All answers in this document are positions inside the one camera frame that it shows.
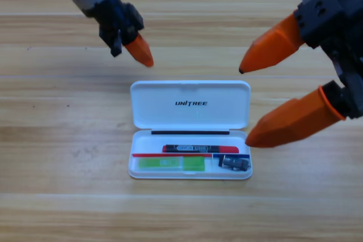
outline white plastic case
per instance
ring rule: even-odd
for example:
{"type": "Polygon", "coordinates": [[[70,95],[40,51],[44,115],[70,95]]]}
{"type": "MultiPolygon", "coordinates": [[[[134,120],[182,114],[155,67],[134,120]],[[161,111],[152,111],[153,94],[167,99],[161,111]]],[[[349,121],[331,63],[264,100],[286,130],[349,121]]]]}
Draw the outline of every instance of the white plastic case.
{"type": "Polygon", "coordinates": [[[151,80],[130,88],[133,121],[141,130],[133,136],[129,174],[137,179],[243,180],[252,175],[250,148],[240,129],[248,125],[251,89],[241,80],[151,80]],[[218,166],[221,154],[205,158],[204,171],[144,170],[140,154],[160,154],[164,145],[235,146],[248,157],[247,171],[218,166]]]}

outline wood grain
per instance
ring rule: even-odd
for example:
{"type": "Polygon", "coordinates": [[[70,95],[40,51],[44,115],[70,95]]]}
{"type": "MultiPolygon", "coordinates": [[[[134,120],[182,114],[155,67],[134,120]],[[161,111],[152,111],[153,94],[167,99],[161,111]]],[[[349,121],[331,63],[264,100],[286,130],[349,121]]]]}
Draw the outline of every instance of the wood grain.
{"type": "Polygon", "coordinates": [[[252,43],[299,0],[125,0],[155,67],[113,58],[70,0],[0,0],[0,240],[363,241],[363,120],[252,149],[246,181],[135,180],[130,85],[243,79],[249,132],[293,97],[337,80],[320,49],[241,76],[252,43]]]}

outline robotic hand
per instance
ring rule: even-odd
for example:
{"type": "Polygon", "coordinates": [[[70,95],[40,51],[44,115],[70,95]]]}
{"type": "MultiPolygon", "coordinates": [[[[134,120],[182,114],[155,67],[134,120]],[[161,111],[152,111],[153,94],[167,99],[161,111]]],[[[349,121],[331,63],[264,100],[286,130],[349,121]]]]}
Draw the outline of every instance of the robotic hand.
{"type": "Polygon", "coordinates": [[[116,57],[122,45],[135,60],[147,67],[154,64],[150,47],[138,31],[144,28],[143,19],[135,7],[120,0],[72,0],[88,17],[99,23],[99,36],[116,57]]]}
{"type": "Polygon", "coordinates": [[[347,117],[363,115],[363,0],[302,0],[294,13],[254,41],[239,71],[276,65],[304,43],[323,49],[344,87],[331,81],[289,100],[258,122],[247,145],[299,141],[347,117]]]}

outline red pen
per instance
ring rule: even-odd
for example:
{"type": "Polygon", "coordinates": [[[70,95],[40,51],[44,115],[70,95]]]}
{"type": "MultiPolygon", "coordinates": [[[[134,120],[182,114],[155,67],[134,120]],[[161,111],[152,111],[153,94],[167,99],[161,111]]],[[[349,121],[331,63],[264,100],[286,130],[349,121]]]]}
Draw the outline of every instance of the red pen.
{"type": "Polygon", "coordinates": [[[165,145],[163,152],[184,153],[239,153],[233,146],[165,145]]]}

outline unitree logo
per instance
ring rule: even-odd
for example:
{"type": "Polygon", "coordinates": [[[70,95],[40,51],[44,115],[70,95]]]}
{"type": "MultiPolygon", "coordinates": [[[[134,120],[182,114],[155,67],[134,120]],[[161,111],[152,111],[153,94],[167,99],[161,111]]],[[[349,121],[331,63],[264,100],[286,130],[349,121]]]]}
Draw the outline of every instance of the unitree logo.
{"type": "Polygon", "coordinates": [[[175,105],[185,105],[185,106],[206,106],[207,101],[177,101],[175,105]]]}

